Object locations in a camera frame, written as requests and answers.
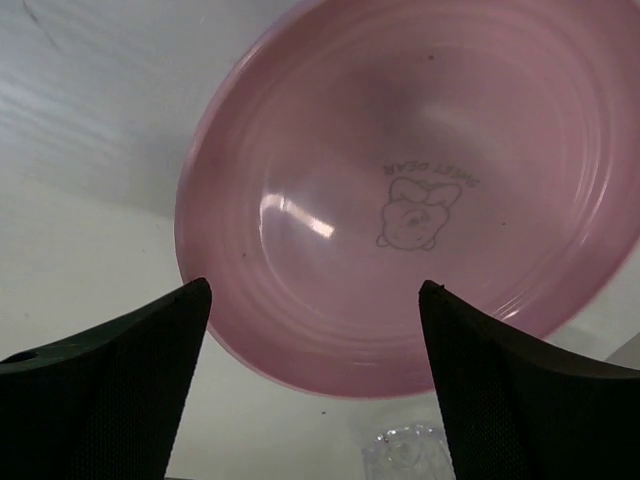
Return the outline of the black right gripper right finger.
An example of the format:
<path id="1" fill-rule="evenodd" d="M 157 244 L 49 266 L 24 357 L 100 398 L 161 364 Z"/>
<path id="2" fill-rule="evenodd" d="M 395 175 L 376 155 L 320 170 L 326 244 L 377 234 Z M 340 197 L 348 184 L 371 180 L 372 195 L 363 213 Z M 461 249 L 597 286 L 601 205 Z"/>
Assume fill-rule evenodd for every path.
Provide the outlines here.
<path id="1" fill-rule="evenodd" d="M 638 478 L 638 370 L 555 347 L 433 281 L 419 311 L 456 478 Z"/>

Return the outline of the pink plastic plate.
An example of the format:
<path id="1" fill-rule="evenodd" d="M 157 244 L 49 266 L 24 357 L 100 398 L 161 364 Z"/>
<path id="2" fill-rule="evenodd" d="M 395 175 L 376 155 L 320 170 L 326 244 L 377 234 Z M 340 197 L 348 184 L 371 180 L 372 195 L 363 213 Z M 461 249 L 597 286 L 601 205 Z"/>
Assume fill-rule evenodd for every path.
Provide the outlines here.
<path id="1" fill-rule="evenodd" d="M 635 1 L 306 1 L 239 61 L 175 244 L 246 367 L 337 398 L 429 391 L 431 280 L 537 337 L 639 241 Z"/>

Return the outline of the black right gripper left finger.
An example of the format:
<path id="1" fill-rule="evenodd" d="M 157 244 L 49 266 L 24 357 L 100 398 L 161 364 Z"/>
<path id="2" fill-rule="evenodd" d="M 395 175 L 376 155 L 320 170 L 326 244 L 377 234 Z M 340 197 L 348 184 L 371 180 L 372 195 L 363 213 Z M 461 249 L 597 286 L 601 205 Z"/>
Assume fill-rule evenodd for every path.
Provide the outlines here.
<path id="1" fill-rule="evenodd" d="M 2 478 L 164 478 L 211 305 L 200 278 L 2 360 Z"/>

